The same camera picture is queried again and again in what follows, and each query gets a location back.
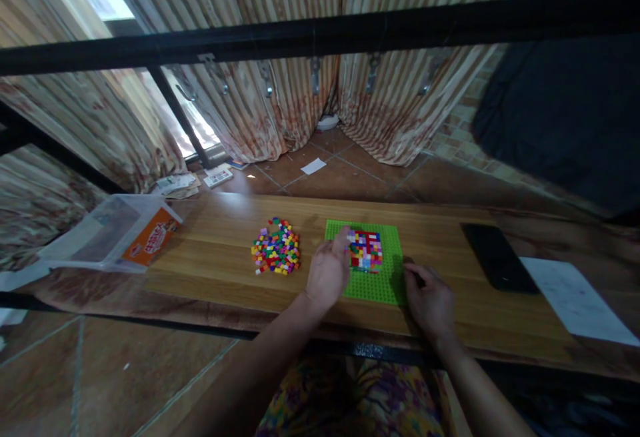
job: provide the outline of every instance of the plastic storage box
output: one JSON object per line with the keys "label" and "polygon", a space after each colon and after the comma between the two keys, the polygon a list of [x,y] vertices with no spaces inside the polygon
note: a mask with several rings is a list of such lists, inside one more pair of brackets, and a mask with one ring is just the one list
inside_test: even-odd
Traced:
{"label": "plastic storage box", "polygon": [[160,195],[110,195],[38,256],[52,268],[142,274],[181,223]]}

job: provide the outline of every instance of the smartphone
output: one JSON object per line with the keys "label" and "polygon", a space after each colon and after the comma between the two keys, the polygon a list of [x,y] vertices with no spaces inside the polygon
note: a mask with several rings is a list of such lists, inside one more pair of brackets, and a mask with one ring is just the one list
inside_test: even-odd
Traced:
{"label": "smartphone", "polygon": [[535,282],[498,227],[461,224],[489,283],[503,292],[539,294]]}

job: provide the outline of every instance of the pile of lego bricks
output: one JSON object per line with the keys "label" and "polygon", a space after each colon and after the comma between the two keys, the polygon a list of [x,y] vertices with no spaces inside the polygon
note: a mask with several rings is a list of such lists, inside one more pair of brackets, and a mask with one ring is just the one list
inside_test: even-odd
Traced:
{"label": "pile of lego bricks", "polygon": [[278,217],[269,220],[269,225],[276,224],[278,231],[269,235],[266,228],[260,230],[257,240],[253,241],[251,255],[255,264],[260,266],[255,273],[267,270],[287,275],[300,267],[299,236],[291,231],[291,225]]}
{"label": "pile of lego bricks", "polygon": [[362,272],[378,274],[382,266],[380,234],[351,230],[347,238],[351,267]]}

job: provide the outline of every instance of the tiled floor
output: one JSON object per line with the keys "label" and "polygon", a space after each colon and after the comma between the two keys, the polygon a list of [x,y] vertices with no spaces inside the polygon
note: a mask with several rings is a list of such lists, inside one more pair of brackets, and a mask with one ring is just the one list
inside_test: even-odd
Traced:
{"label": "tiled floor", "polygon": [[[305,175],[300,168],[317,157],[327,166]],[[303,149],[276,162],[235,171],[233,179],[211,191],[492,205],[586,218],[562,203],[434,157],[420,155],[407,168],[383,165],[339,130],[314,135]],[[0,352],[0,434],[170,435],[242,345],[177,330],[30,312]]]}

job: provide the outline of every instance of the striped curtain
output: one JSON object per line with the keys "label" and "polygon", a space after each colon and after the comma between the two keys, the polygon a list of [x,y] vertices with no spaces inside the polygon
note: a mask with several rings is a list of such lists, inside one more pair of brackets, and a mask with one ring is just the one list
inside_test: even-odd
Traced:
{"label": "striped curtain", "polygon": [[[110,37],[87,0],[0,0],[0,46]],[[132,192],[186,171],[134,70],[2,77],[0,99]],[[0,157],[0,270],[18,268],[105,194],[29,145]]]}
{"label": "striped curtain", "polygon": [[[343,0],[343,12],[348,15],[474,1],[481,0]],[[476,45],[385,53],[376,68],[371,94],[365,91],[369,57],[344,55],[340,64],[339,115],[345,123],[345,133],[380,162],[409,165],[495,47]],[[442,65],[433,66],[438,59],[444,60]],[[431,78],[427,94],[420,96],[419,90]]]}
{"label": "striped curtain", "polygon": [[[478,0],[126,0],[148,33],[388,11]],[[408,165],[464,93],[494,50],[478,45],[382,55],[372,94],[365,92],[366,55],[324,57],[319,95],[307,59],[264,62],[273,96],[257,62],[222,64],[228,95],[203,65],[183,66],[197,106],[237,159],[277,159],[304,145],[323,111],[336,109],[345,133],[384,163]],[[441,66],[437,60],[444,60]],[[424,96],[418,90],[433,80]]]}
{"label": "striped curtain", "polygon": [[[341,0],[125,1],[147,33],[326,17],[341,8]],[[274,160],[305,145],[337,78],[336,57],[322,59],[318,95],[312,95],[305,58],[222,63],[220,68],[224,79],[202,64],[181,70],[195,90],[198,110],[227,152],[241,161]],[[265,96],[265,76],[273,88],[271,98]],[[225,83],[229,93],[221,95]]]}

